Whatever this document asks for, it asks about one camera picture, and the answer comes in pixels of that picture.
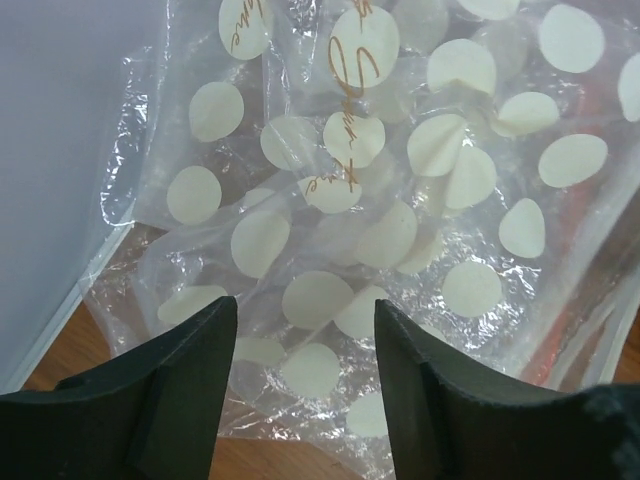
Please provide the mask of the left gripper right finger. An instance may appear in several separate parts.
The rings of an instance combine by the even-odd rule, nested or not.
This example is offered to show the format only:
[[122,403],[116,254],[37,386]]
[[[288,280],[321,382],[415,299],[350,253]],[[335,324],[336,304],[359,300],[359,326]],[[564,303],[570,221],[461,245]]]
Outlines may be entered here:
[[375,304],[399,479],[636,479],[639,387],[560,393],[499,373]]

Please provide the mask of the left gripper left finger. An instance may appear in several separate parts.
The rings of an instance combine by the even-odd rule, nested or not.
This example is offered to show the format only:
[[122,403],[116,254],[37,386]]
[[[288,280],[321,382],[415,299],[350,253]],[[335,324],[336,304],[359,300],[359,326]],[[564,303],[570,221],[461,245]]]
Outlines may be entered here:
[[2,478],[208,478],[236,332],[222,297],[51,391],[2,396]]

